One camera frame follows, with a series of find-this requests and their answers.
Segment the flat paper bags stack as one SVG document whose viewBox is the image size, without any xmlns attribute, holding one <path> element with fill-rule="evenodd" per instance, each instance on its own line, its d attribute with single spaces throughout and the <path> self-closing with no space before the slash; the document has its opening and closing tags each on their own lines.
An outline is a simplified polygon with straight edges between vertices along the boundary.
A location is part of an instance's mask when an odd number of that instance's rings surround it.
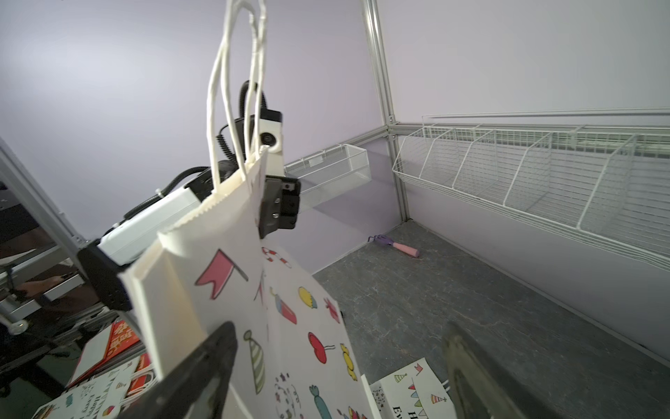
<svg viewBox="0 0 670 419">
<path fill-rule="evenodd" d="M 39 407 L 32 418 L 118 418 L 156 382 L 147 354 L 126 361 Z"/>
</svg>

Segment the purple object at back left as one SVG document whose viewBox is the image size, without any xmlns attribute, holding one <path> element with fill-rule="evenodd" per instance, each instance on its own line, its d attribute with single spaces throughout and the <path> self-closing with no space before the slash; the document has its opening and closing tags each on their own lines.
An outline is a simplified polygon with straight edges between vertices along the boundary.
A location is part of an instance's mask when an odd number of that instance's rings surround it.
<svg viewBox="0 0 670 419">
<path fill-rule="evenodd" d="M 391 239 L 390 237 L 385 236 L 385 235 L 370 236 L 367 241 L 368 242 L 374 242 L 374 243 L 377 243 L 377 244 L 383 244 L 383 245 L 386 245 L 386 246 L 390 246 L 390 247 L 392 247 L 392 248 L 394 248 L 398 251 L 401 251 L 401 252 L 405 253 L 406 255 L 410 256 L 411 258 L 419 258 L 420 257 L 420 251 L 419 250 L 417 250 L 417 249 L 415 249 L 411 246 L 395 242 L 394 239 Z"/>
</svg>

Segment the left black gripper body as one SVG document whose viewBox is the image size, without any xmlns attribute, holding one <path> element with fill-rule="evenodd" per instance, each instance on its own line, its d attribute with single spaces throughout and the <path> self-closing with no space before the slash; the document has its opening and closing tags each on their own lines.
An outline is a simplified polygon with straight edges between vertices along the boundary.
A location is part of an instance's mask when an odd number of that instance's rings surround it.
<svg viewBox="0 0 670 419">
<path fill-rule="evenodd" d="M 259 237 L 276 230 L 293 230 L 298 221 L 301 183 L 297 178 L 266 176 L 260 204 Z"/>
</svg>

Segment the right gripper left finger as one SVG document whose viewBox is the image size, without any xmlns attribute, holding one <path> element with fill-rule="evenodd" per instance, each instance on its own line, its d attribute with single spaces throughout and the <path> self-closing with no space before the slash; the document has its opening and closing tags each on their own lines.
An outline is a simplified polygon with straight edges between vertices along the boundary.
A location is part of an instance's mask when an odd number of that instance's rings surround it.
<svg viewBox="0 0 670 419">
<path fill-rule="evenodd" d="M 235 325 L 227 321 L 120 417 L 223 417 L 237 349 Z"/>
</svg>

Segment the white party paper bag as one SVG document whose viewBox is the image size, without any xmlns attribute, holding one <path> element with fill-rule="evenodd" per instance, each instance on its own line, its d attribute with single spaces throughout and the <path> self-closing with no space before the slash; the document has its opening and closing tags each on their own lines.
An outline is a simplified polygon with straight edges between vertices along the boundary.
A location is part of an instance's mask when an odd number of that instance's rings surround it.
<svg viewBox="0 0 670 419">
<path fill-rule="evenodd" d="M 382 418 L 457 418 L 455 406 L 422 358 L 370 385 Z"/>
</svg>

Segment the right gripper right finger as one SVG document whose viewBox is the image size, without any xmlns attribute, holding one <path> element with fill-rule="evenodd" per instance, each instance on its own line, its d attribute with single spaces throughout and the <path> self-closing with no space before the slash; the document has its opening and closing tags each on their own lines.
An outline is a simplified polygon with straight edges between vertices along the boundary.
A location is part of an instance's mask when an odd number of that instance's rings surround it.
<svg viewBox="0 0 670 419">
<path fill-rule="evenodd" d="M 442 337 L 450 397 L 459 418 L 558 418 L 496 362 L 463 328 L 448 323 Z"/>
</svg>

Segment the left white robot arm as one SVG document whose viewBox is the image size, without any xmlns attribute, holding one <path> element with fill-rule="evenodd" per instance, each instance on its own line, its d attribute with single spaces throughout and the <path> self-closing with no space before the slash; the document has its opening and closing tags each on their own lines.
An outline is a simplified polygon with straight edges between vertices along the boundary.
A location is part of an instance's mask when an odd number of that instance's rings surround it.
<svg viewBox="0 0 670 419">
<path fill-rule="evenodd" d="M 261 111 L 260 141 L 269 148 L 265 190 L 259 205 L 259 236 L 295 228 L 301 183 L 274 165 L 283 161 L 283 115 Z M 129 312 L 132 304 L 119 274 L 157 239 L 157 234 L 196 209 L 213 191 L 210 168 L 187 169 L 155 196 L 125 214 L 120 224 L 81 249 L 78 258 L 99 300 L 108 308 Z"/>
</svg>

